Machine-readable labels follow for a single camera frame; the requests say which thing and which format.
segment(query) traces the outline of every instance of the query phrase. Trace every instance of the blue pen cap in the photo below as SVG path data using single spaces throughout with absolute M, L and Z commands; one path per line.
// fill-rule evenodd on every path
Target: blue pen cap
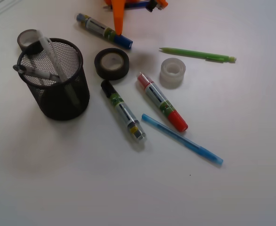
M 133 41 L 127 39 L 123 35 L 115 35 L 114 43 L 116 43 L 126 49 L 130 49 L 130 48 L 132 48 Z

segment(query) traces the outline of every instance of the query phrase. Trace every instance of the orange plastic toy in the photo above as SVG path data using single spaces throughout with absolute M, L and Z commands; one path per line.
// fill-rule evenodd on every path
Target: orange plastic toy
M 121 35 L 123 27 L 123 14 L 124 14 L 124 4 L 126 2 L 139 2 L 140 0 L 105 0 L 107 5 L 113 6 L 113 16 L 115 31 L 117 35 Z M 165 0 L 150 0 L 153 5 L 152 8 L 157 7 L 158 9 L 163 9 L 167 7 L 168 3 Z

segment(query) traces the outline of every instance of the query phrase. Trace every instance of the red marker cap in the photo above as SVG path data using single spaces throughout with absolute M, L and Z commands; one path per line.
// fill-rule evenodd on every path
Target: red marker cap
M 138 81 L 141 83 L 141 85 L 143 86 L 143 89 L 146 89 L 146 87 L 151 84 L 152 82 L 154 82 L 153 80 L 151 80 L 150 78 L 146 77 L 143 73 L 140 73 L 140 75 L 138 76 Z
M 184 132 L 186 129 L 188 129 L 188 125 L 176 110 L 170 113 L 168 120 L 174 125 L 174 127 L 176 127 L 179 132 Z

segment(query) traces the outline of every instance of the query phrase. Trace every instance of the green mechanical pencil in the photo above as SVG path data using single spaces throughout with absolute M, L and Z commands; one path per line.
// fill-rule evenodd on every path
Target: green mechanical pencil
M 202 58 L 205 60 L 212 60 L 218 62 L 230 62 L 235 63 L 236 58 L 234 56 L 224 56 L 224 55 L 217 55 L 212 53 L 202 53 L 196 51 L 190 51 L 185 49 L 178 49 L 178 48 L 160 48 L 163 53 L 170 53 L 175 55 L 182 55 L 186 57 L 196 57 Z

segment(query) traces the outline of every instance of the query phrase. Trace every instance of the orange object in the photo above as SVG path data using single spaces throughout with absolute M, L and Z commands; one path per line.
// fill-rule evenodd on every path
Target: orange object
M 165 0 L 156 0 L 163 8 L 168 6 L 168 3 Z
M 127 0 L 127 2 L 138 2 L 140 0 Z M 113 5 L 113 16 L 115 31 L 117 35 L 121 35 L 123 27 L 124 4 L 126 0 L 105 0 L 107 5 Z

